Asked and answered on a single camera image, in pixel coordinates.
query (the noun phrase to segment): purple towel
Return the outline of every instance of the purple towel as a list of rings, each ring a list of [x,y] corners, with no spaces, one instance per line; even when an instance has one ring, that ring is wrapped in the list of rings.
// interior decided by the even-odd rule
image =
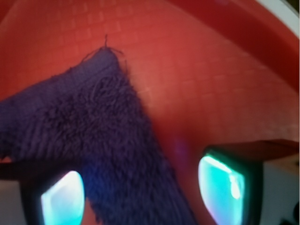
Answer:
[[[110,48],[0,102],[0,158],[76,160],[105,225],[195,225]]]

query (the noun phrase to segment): glowing cyan light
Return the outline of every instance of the glowing cyan light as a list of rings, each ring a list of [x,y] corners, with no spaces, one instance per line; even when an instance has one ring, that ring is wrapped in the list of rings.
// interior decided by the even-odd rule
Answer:
[[[209,155],[200,160],[198,176],[202,199],[216,223],[241,224],[244,176]]]
[[[239,199],[240,198],[240,188],[239,188],[236,178],[232,175],[229,175],[229,180],[231,182],[231,195],[235,199]]]
[[[84,212],[83,180],[68,172],[41,196],[45,225],[79,225]]]

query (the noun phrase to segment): red plastic tub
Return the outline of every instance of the red plastic tub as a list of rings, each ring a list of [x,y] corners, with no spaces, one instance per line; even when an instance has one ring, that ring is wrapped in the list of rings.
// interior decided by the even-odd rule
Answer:
[[[108,45],[201,224],[207,144],[299,141],[299,39],[254,0],[18,0],[0,23],[0,100]],[[87,206],[84,224],[94,222]]]

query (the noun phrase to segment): fuzzy fabric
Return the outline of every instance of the fuzzy fabric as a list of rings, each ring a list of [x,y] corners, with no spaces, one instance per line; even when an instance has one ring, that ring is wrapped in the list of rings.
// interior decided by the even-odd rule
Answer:
[[[195,225],[110,48],[0,103],[0,158],[77,160],[105,225]]]

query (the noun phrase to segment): grid pattern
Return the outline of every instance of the grid pattern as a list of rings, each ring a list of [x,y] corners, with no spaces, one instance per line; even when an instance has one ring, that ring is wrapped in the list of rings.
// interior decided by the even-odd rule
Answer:
[[[163,0],[19,0],[0,24],[0,99],[120,50],[199,221],[194,171],[209,143],[299,140],[299,96],[217,31]]]

